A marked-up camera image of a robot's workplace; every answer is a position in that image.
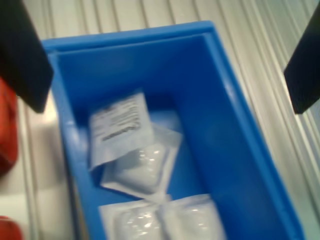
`white packaging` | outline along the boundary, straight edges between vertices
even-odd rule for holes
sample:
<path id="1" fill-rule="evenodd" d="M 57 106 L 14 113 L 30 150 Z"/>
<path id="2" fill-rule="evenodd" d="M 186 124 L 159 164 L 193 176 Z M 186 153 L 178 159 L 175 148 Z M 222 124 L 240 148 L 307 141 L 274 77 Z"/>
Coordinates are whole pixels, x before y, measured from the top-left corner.
<path id="1" fill-rule="evenodd" d="M 99 207 L 108 240 L 167 240 L 159 205 L 146 200 Z"/>
<path id="2" fill-rule="evenodd" d="M 172 240 L 226 240 L 219 212 L 209 194 L 174 200 L 161 207 Z"/>
<path id="3" fill-rule="evenodd" d="M 154 142 L 104 166 L 101 186 L 156 203 L 165 196 L 182 135 L 153 124 Z"/>
<path id="4" fill-rule="evenodd" d="M 93 169 L 153 142 L 153 128 L 142 92 L 120 99 L 90 116 Z"/>

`blue crate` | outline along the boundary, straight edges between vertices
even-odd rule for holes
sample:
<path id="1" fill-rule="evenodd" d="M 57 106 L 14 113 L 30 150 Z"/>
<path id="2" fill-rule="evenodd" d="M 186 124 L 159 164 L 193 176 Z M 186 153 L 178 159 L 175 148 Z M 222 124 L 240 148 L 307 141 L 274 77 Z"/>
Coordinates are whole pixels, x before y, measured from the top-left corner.
<path id="1" fill-rule="evenodd" d="M 210 193 L 229 240 L 304 234 L 211 22 L 43 42 L 67 162 L 91 239 L 105 239 L 98 207 L 136 200 L 88 171 L 92 107 L 142 88 L 153 122 L 181 132 L 168 193 Z"/>

